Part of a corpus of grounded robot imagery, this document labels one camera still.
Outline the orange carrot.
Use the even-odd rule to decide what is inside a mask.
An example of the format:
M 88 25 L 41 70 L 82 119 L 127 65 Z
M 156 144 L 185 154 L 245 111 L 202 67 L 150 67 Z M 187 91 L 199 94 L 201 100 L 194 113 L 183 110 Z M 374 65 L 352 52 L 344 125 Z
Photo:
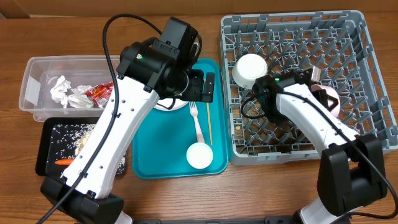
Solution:
M 74 159 L 59 159 L 55 161 L 55 164 L 59 166 L 69 166 L 73 161 Z

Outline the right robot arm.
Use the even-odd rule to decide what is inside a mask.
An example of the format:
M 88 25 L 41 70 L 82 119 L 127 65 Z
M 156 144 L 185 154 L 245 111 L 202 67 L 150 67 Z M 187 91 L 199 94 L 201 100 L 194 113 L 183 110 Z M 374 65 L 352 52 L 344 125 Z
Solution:
M 384 198 L 391 189 L 380 140 L 360 135 L 333 115 L 339 99 L 316 89 L 319 80 L 320 72 L 312 68 L 265 75 L 252 88 L 265 117 L 275 124 L 291 121 L 321 157 L 318 198 L 297 210 L 289 223 L 349 223 L 356 209 Z

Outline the large white tissue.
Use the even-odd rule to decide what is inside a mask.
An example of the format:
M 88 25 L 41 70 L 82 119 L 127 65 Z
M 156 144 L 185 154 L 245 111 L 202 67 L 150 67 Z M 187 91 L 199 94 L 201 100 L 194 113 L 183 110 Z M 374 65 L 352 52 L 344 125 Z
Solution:
M 91 89 L 91 85 L 80 85 L 72 88 L 72 94 L 68 96 L 68 102 L 73 108 L 92 108 L 93 101 L 86 95 L 86 92 Z

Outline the red snack wrapper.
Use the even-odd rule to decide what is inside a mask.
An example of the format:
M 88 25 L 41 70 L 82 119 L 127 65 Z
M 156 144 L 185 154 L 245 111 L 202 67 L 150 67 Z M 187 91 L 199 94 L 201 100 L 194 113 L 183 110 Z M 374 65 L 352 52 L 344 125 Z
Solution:
M 93 101 L 95 106 L 103 108 L 109 101 L 113 87 L 113 82 L 99 84 L 89 89 L 86 95 Z

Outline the white bowl with nuts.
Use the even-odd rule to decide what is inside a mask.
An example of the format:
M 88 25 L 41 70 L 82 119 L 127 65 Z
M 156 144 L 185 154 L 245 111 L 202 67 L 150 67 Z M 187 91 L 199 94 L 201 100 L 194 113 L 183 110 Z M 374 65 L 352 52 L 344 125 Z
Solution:
M 256 79 L 267 75 L 267 70 L 267 63 L 260 55 L 246 54 L 234 65 L 232 77 L 238 86 L 251 89 Z

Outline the small white tissue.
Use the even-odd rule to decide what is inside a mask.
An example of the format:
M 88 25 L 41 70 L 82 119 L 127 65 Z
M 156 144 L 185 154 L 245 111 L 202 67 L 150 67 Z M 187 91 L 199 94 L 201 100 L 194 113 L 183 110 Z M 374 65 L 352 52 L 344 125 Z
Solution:
M 58 78 L 55 86 L 50 90 L 53 101 L 56 103 L 60 103 L 64 109 L 67 108 L 67 92 L 70 88 L 71 82 L 66 80 L 66 78 L 62 75 L 60 78 Z

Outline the small white round cup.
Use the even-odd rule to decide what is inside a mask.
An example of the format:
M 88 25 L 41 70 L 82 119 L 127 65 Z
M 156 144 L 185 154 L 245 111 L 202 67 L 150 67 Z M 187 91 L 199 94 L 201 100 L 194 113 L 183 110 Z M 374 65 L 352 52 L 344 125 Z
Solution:
M 192 144 L 186 153 L 188 163 L 195 169 L 205 169 L 213 161 L 213 151 L 203 142 Z

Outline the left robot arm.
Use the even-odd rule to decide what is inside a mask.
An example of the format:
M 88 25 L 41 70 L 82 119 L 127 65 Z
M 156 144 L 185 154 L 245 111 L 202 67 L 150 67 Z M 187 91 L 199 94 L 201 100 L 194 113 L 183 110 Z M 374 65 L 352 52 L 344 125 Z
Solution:
M 118 67 L 110 67 L 114 88 L 87 143 L 57 179 L 45 178 L 40 191 L 53 207 L 81 223 L 132 223 L 124 200 L 111 193 L 119 163 L 143 120 L 160 99 L 210 103 L 214 73 L 194 69 L 198 52 L 148 46 L 125 47 Z

